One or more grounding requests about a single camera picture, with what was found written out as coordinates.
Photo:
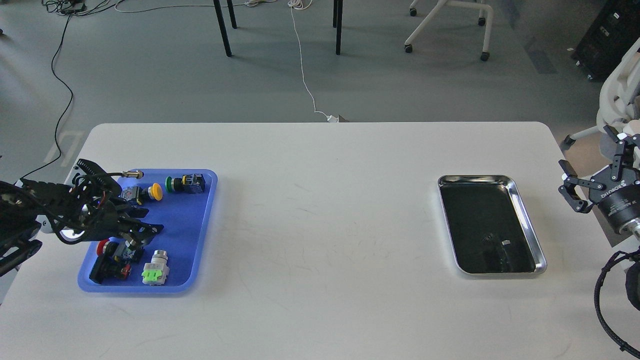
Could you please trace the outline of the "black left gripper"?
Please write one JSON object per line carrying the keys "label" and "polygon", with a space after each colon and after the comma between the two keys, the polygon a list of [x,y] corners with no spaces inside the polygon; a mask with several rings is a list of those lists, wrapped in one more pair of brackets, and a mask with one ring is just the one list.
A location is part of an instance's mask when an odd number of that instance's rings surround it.
{"label": "black left gripper", "polygon": [[112,237],[124,239],[131,250],[142,249],[160,234],[164,225],[132,222],[142,219],[149,209],[130,205],[124,200],[94,201],[87,205],[85,241],[97,242]]}

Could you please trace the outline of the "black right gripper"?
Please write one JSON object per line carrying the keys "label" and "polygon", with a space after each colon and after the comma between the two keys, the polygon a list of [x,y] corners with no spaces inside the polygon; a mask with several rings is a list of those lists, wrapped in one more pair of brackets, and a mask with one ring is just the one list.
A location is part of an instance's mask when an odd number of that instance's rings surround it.
{"label": "black right gripper", "polygon": [[[612,142],[606,145],[603,136],[603,156],[611,161],[615,173],[621,173],[619,180],[613,180],[611,167],[603,167],[590,180],[579,178],[573,166],[566,159],[560,159],[563,184],[558,192],[575,212],[589,214],[595,204],[615,234],[628,231],[638,236],[640,187],[636,149],[639,148],[639,134],[620,132],[612,125],[604,125],[603,130]],[[592,202],[578,196],[578,186],[590,189]]]}

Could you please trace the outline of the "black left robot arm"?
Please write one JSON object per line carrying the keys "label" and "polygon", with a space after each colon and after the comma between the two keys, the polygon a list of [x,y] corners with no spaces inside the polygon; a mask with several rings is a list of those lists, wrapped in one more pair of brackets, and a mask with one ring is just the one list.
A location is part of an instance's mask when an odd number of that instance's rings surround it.
{"label": "black left robot arm", "polygon": [[81,174],[71,184],[21,178],[21,185],[1,182],[1,273],[23,264],[42,243],[35,238],[44,216],[52,233],[64,244],[122,239],[124,254],[115,244],[102,244],[102,252],[90,278],[100,283],[112,276],[121,280],[130,273],[144,247],[163,230],[162,224],[142,221],[149,210],[135,206],[121,196],[122,187],[96,162],[77,161]]}

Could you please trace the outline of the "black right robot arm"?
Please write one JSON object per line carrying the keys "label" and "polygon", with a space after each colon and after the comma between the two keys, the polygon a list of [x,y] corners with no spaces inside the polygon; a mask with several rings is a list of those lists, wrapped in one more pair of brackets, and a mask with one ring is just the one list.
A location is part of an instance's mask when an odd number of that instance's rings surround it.
{"label": "black right robot arm", "polygon": [[[564,159],[558,161],[563,170],[563,183],[558,187],[565,201],[574,212],[589,214],[597,207],[616,234],[622,231],[639,237],[640,220],[640,173],[633,166],[634,150],[639,146],[638,134],[619,132],[611,125],[604,125],[605,133],[615,142],[615,152],[610,165],[588,179],[580,178],[571,164]],[[631,261],[625,273],[625,291],[628,301],[638,310],[639,303],[639,255],[640,251],[616,251],[602,267],[594,287],[593,301],[596,316],[606,335],[617,344],[620,351],[635,358],[637,348],[624,341],[605,321],[601,311],[601,289],[608,273],[617,264]]]}

